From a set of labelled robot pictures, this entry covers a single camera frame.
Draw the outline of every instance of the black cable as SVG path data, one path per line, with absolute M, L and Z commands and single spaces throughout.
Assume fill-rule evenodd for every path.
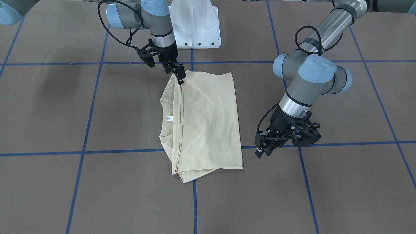
M 101 6 L 101 4 L 103 4 L 103 3 L 105 3 L 105 2 L 115 2 L 115 3 L 119 3 L 119 4 L 121 4 L 121 5 L 123 5 L 123 6 L 125 6 L 125 7 L 127 7 L 127 8 L 129 8 L 129 9 L 131 9 L 138 17 L 139 17 L 139 19 L 140 19 L 140 23 L 141 23 L 141 25 L 143 25 L 144 27 L 146 27 L 144 24 L 143 24 L 143 17 L 142 17 L 142 15 L 139 13 L 139 12 L 137 12 L 134 8 L 132 8 L 131 6 L 129 6 L 129 5 L 127 5 L 126 3 L 123 3 L 123 2 L 120 2 L 120 1 L 117 1 L 117 0 L 111 0 L 111 1 L 108 1 L 108 0 L 102 0 L 101 2 L 99 2 L 98 3 L 98 6 L 97 6 L 97 10 L 98 10 L 98 17 L 100 18 L 100 21 L 101 21 L 101 24 L 103 25 L 103 27 L 104 27 L 104 29 L 108 32 L 108 34 L 111 36 L 111 37 L 113 37 L 118 43 L 120 43 L 120 44 L 122 44 L 122 45 L 125 45 L 125 46 L 127 46 L 127 47 L 130 47 L 130 48 L 133 48 L 133 49 L 135 49 L 135 50 L 140 50 L 139 48 L 137 48 L 137 47 L 135 47 L 135 46 L 132 46 L 132 45 L 130 45 L 130 43 L 131 43 L 131 37 L 134 35 L 134 33 L 136 33 L 136 31 L 134 32 L 134 33 L 131 33 L 130 34 L 130 37 L 129 37 L 129 39 L 127 39 L 127 41 L 126 41 L 126 43 L 123 43 L 123 42 L 121 42 L 119 39 L 117 39 L 111 32 L 110 32 L 110 30 L 108 30 L 108 28 L 107 28 L 107 26 L 105 26 L 105 24 L 104 24 L 104 21 L 103 21 L 103 19 L 102 19 L 102 16 L 101 16 L 101 12 L 100 12 L 100 6 Z
M 127 41 L 126 41 L 126 44 L 131 44 L 131 39 L 132 39 L 132 37 L 134 36 L 134 34 L 136 34 L 136 32 L 138 31 L 139 29 L 136 29 L 134 32 L 131 32 L 131 28 L 129 28 L 129 31 L 130 31 L 130 37 L 128 37 L 128 39 L 127 39 Z
M 265 137 L 265 136 L 263 136 L 263 135 L 261 135 L 260 134 L 260 125 L 261 125 L 261 123 L 263 122 L 263 120 L 264 120 L 264 118 L 266 118 L 266 116 L 274 109 L 274 108 L 276 108 L 276 106 L 278 105 L 279 103 L 276 103 L 272 108 L 270 108 L 270 110 L 268 110 L 267 112 L 266 112 L 266 114 L 265 115 L 263 115 L 263 117 L 260 119 L 260 122 L 259 122 L 259 125 L 257 125 L 257 132 L 256 132 L 256 135 L 258 135 L 260 138 L 262 138 L 262 139 L 265 139 L 265 140 L 279 140 L 279 141 L 284 141 L 284 140 L 289 140 L 289 139 L 292 139 L 293 137 L 293 135 L 291 135 L 291 136 L 288 136 L 288 137 Z
M 332 5 L 335 7 L 335 3 L 334 3 L 334 0 L 331 0 L 331 2 L 332 2 Z M 302 31 L 303 29 L 305 29 L 305 28 L 312 28 L 315 32 L 316 32 L 316 34 L 317 34 L 317 36 L 318 36 L 318 40 L 319 40 L 319 48 L 317 48 L 318 49 L 318 52 L 317 53 L 312 53 L 312 52 L 309 52 L 309 51 L 306 51 L 306 50 L 304 50 L 304 49 L 302 49 L 301 47 L 300 47 L 300 44 L 297 42 L 297 34 L 300 32 L 300 31 Z M 330 49 L 332 49 L 332 48 L 334 48 L 340 41 L 341 41 L 341 39 L 342 39 L 342 36 L 343 36 L 344 34 L 342 33 L 340 36 L 339 36 L 339 39 L 337 40 L 337 42 L 335 42 L 331 47 L 329 47 L 327 50 L 325 50 L 325 51 L 328 51 L 328 50 L 330 50 Z M 323 46 L 322 46 L 322 39 L 321 39 L 321 35 L 319 34 L 319 32 L 318 32 L 318 30 L 315 28 L 315 27 L 313 27 L 313 26 L 310 26 L 310 25 L 306 25 L 306 26 L 304 26 L 304 27 L 302 27 L 302 28 L 300 28 L 297 32 L 296 32 L 296 34 L 295 34 L 295 43 L 296 43 L 296 46 L 297 46 L 297 48 L 299 49 L 299 50 L 301 50 L 301 51 L 303 51 L 303 52 L 305 52 L 305 53 L 307 53 L 307 54 L 318 54 L 318 56 L 320 56 L 321 55 L 321 53 L 322 53 L 322 49 L 323 49 Z
M 316 32 L 316 35 L 318 36 L 318 43 L 319 43 L 319 48 L 317 48 L 317 49 L 318 49 L 318 52 L 309 52 L 309 51 L 307 51 L 307 50 L 304 50 L 304 49 L 302 49 L 302 48 L 300 47 L 299 43 L 297 42 L 297 34 L 298 34 L 300 31 L 302 31 L 303 29 L 305 29 L 305 28 L 311 28 L 311 29 L 313 29 L 313 30 Z M 298 48 L 299 50 L 303 51 L 304 53 L 307 53 L 307 54 L 309 54 L 309 55 L 312 55 L 312 54 L 317 54 L 318 56 L 321 56 L 321 53 L 322 53 L 322 48 L 323 48 L 323 47 L 322 47 L 322 38 L 321 38 L 321 35 L 319 34 L 318 30 L 317 30 L 315 27 L 310 26 L 310 25 L 306 25 L 306 26 L 303 26 L 302 28 L 300 28 L 300 29 L 296 32 L 296 34 L 295 34 L 295 43 L 296 43 L 297 48 Z

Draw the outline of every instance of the beige t-shirt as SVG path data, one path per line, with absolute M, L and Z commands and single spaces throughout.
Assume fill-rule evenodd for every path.
M 243 169 L 231 73 L 186 71 L 182 85 L 172 75 L 160 103 L 160 140 L 172 174 L 186 183 L 218 168 Z

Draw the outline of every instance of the blue joint cap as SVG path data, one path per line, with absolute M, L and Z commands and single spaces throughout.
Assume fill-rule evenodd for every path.
M 347 81 L 345 83 L 344 88 L 339 93 L 342 93 L 342 92 L 346 91 L 352 85 L 352 73 L 351 73 L 351 71 L 349 69 L 345 68 L 345 67 L 341 67 L 341 68 L 344 69 L 344 71 L 347 75 Z
M 309 55 L 299 67 L 298 73 L 306 81 L 322 84 L 332 80 L 336 71 L 337 67 L 329 59 Z
M 283 77 L 283 60 L 285 60 L 287 54 L 281 54 L 279 55 L 276 59 L 275 62 L 273 63 L 273 72 L 276 76 L 282 78 L 285 80 L 285 78 Z
M 407 14 L 416 14 L 416 1 L 413 3 L 413 5 L 410 7 Z
M 107 6 L 106 14 L 111 27 L 124 29 L 124 26 L 121 23 L 119 12 L 117 11 L 116 3 L 112 3 Z
M 169 7 L 166 0 L 142 0 L 141 8 L 147 13 L 156 16 L 165 16 L 169 14 Z
M 15 25 L 23 16 L 7 3 L 0 1 L 0 25 Z

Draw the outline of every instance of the robotic arm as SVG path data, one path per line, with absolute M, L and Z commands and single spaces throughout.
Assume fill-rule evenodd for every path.
M 315 32 L 301 43 L 296 41 L 298 48 L 290 55 L 279 55 L 273 64 L 274 73 L 291 84 L 280 102 L 266 113 L 276 108 L 269 127 L 264 132 L 259 131 L 266 115 L 258 125 L 255 136 L 257 157 L 263 153 L 269 156 L 290 139 L 296 146 L 313 144 L 320 139 L 319 124 L 310 121 L 311 106 L 320 95 L 344 92 L 352 84 L 348 69 L 336 66 L 321 55 L 334 43 L 336 45 L 342 33 L 368 11 L 415 14 L 416 1 L 341 0 L 316 29 L 305 26 Z
M 166 74 L 172 72 L 175 74 L 178 83 L 180 85 L 183 83 L 183 79 L 186 77 L 185 70 L 183 65 L 176 60 L 178 48 L 166 0 L 116 1 L 107 6 L 106 14 L 112 27 L 122 29 L 148 28 L 153 39 L 149 39 L 149 43 L 141 49 L 135 47 L 139 57 L 149 67 L 154 67 L 153 56 L 157 55 L 160 63 L 165 67 Z
M 0 24 L 16 24 L 39 1 L 0 0 Z M 185 70 L 176 60 L 178 48 L 166 0 L 88 1 L 99 2 L 98 11 L 102 3 L 111 2 L 107 6 L 106 14 L 110 25 L 114 28 L 149 29 L 153 39 L 149 39 L 149 43 L 141 49 L 119 42 L 136 49 L 139 57 L 149 67 L 155 66 L 153 56 L 157 55 L 160 63 L 165 67 L 166 74 L 174 73 L 178 83 L 180 85 L 183 83 L 186 77 Z

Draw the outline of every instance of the blue tape line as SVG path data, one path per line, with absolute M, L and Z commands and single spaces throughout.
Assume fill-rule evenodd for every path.
M 198 234 L 198 212 L 196 204 L 196 179 L 193 180 L 193 232 Z
M 34 153 L 5 153 L 5 154 L 0 154 L 0 157 L 16 157 L 16 156 L 45 156 L 45 155 L 67 155 L 67 154 L 82 154 L 82 151 L 68 151 L 68 152 L 34 152 Z
M 416 141 L 399 141 L 399 144 L 416 144 Z M 301 147 L 327 147 L 327 146 L 354 146 L 354 145 L 380 145 L 396 144 L 396 142 L 351 142 L 351 143 L 323 143 L 310 144 Z M 297 147 L 292 144 L 285 144 L 281 148 Z M 255 149 L 254 145 L 242 146 L 242 149 Z M 66 155 L 66 154 L 115 154 L 115 153 L 140 153 L 140 152 L 164 152 L 164 149 L 117 149 L 117 150 L 90 150 L 90 151 L 67 151 L 67 152 L 29 152 L 29 153 L 3 153 L 0 157 L 14 156 L 40 156 L 40 155 Z
M 222 63 L 273 63 L 274 61 L 207 61 L 207 62 L 194 62 L 195 64 L 222 64 Z
M 362 60 L 331 60 L 331 62 L 363 62 Z
M 193 60 L 193 48 L 191 48 L 191 71 L 192 72 L 194 71 L 194 68 L 193 68 L 194 64 L 195 64 L 195 62 Z
M 273 26 L 272 13 L 270 12 L 269 1 L 266 1 L 266 4 L 267 4 L 267 11 L 269 12 L 270 24 L 272 26 L 273 38 L 275 39 L 275 46 L 276 46 L 277 55 L 280 55 L 279 46 L 277 45 L 277 38 L 276 38 L 276 33 L 275 33 L 275 27 Z
M 225 63 L 273 63 L 274 61 L 200 61 L 200 62 L 179 62 L 182 64 L 225 64 Z M 363 62 L 362 60 L 331 60 L 331 62 Z M 365 62 L 416 62 L 416 60 L 365 60 Z M 44 62 L 44 63 L 0 63 L 0 66 L 46 66 L 46 65 L 100 65 L 100 62 Z M 144 62 L 103 62 L 103 65 L 132 65 Z
M 400 144 L 414 144 L 416 141 L 399 141 Z
M 357 39 L 355 38 L 355 35 L 354 35 L 351 27 L 349 27 L 349 30 L 351 31 L 352 38 L 354 39 L 355 45 L 357 46 L 358 52 L 360 53 L 360 56 L 361 56 L 361 58 L 363 60 L 365 69 L 367 70 L 368 77 L 370 78 L 371 84 L 373 85 L 374 92 L 376 93 L 377 99 L 379 100 L 381 109 L 383 110 L 383 113 L 384 113 L 384 116 L 386 117 L 387 123 L 389 124 L 391 133 L 393 134 L 394 140 L 396 142 L 397 148 L 399 149 L 399 152 L 400 152 L 400 155 L 401 155 L 401 157 L 403 159 L 404 165 L 406 166 L 407 172 L 409 173 L 409 176 L 410 176 L 410 178 L 411 178 L 411 180 L 413 182 L 413 187 L 416 189 L 416 181 L 415 181 L 415 179 L 413 177 L 413 174 L 412 174 L 412 171 L 410 170 L 410 167 L 409 167 L 409 165 L 407 163 L 406 157 L 404 156 L 403 151 L 401 150 L 400 143 L 397 140 L 396 133 L 394 132 L 393 126 L 391 125 L 391 122 L 390 122 L 390 119 L 389 119 L 389 117 L 387 115 L 386 109 L 384 108 L 383 102 L 381 101 L 381 98 L 380 98 L 379 92 L 377 91 L 377 88 L 376 88 L 376 85 L 374 83 L 373 77 L 371 76 L 370 70 L 368 69 L 368 66 L 367 66 L 367 63 L 364 60 L 364 56 L 363 56 L 363 54 L 362 54 L 362 52 L 360 50 L 360 46 L 358 45 Z
M 45 66 L 45 65 L 99 65 L 99 62 L 45 62 L 45 63 L 8 63 L 7 66 Z
M 194 71 L 193 49 L 191 49 L 191 71 Z M 198 210 L 196 206 L 196 179 L 193 180 L 193 232 L 198 234 Z
M 12 53 L 13 46 L 15 45 L 15 42 L 16 42 L 16 39 L 17 39 L 17 36 L 18 36 L 18 35 L 19 35 L 19 33 L 20 33 L 20 29 L 22 28 L 22 25 L 23 25 L 23 22 L 25 21 L 25 18 L 26 18 L 26 16 L 23 16 L 22 21 L 20 22 L 20 25 L 19 25 L 19 27 L 17 28 L 17 31 L 16 31 L 16 34 L 15 34 L 15 37 L 13 38 L 12 44 L 10 45 L 10 48 L 9 48 L 9 51 L 7 52 L 6 59 L 4 59 L 4 63 L 3 63 L 3 65 L 2 65 L 2 67 L 1 67 L 1 70 L 0 70 L 0 77 L 1 77 L 1 75 L 3 74 L 4 68 L 5 68 L 6 64 L 7 64 L 7 61 L 9 60 L 10 54 Z
M 311 206 L 313 222 L 315 223 L 315 231 L 316 231 L 316 234 L 319 234 L 319 227 L 318 227 L 318 222 L 316 220 L 315 208 L 314 208 L 313 201 L 312 201 L 312 195 L 311 195 L 311 191 L 309 188 L 308 176 L 306 174 L 305 163 L 303 162 L 302 150 L 300 149 L 300 147 L 298 147 L 298 151 L 299 151 L 300 163 L 302 164 L 303 177 L 305 179 L 306 190 L 308 192 L 309 204 Z
M 96 79 L 95 87 L 94 87 L 94 94 L 92 95 L 91 109 L 89 111 L 87 129 L 85 130 L 85 140 L 84 140 L 84 145 L 82 146 L 82 151 L 83 152 L 85 151 L 85 149 L 87 147 L 87 141 L 88 141 L 88 135 L 89 135 L 89 128 L 91 126 L 92 113 L 94 111 L 95 95 L 97 93 L 98 83 L 99 83 L 99 80 L 100 80 L 102 63 L 103 63 L 103 60 L 104 60 L 105 49 L 106 49 L 106 46 L 107 46 L 107 39 L 108 39 L 108 33 L 106 33 L 106 35 L 105 35 L 104 45 L 103 45 L 103 50 L 102 50 L 101 60 L 100 60 L 100 67 L 98 68 L 97 79 Z M 81 171 L 82 171 L 82 164 L 83 164 L 83 162 L 84 162 L 84 154 L 81 155 L 81 159 L 79 161 L 77 181 L 75 182 L 74 196 L 72 197 L 71 209 L 69 211 L 69 217 L 68 217 L 68 224 L 67 224 L 66 234 L 69 234 L 69 230 L 71 229 L 72 215 L 74 214 L 75 201 L 77 199 L 78 185 L 79 185 L 79 179 L 81 177 Z
M 91 150 L 85 154 L 115 154 L 115 153 L 141 153 L 141 152 L 161 152 L 164 149 L 120 149 L 120 150 Z
M 364 60 L 365 62 L 416 62 L 416 60 Z
M 82 164 L 83 164 L 83 162 L 84 162 L 84 154 L 82 154 L 81 155 L 81 158 L 79 159 L 77 180 L 75 182 L 74 195 L 72 195 L 72 202 L 71 202 L 71 209 L 69 211 L 67 231 L 65 232 L 66 234 L 69 234 L 69 229 L 71 228 L 72 215 L 74 214 L 75 200 L 77 199 L 78 185 L 79 185 L 79 179 L 81 177 L 81 170 L 82 170 Z

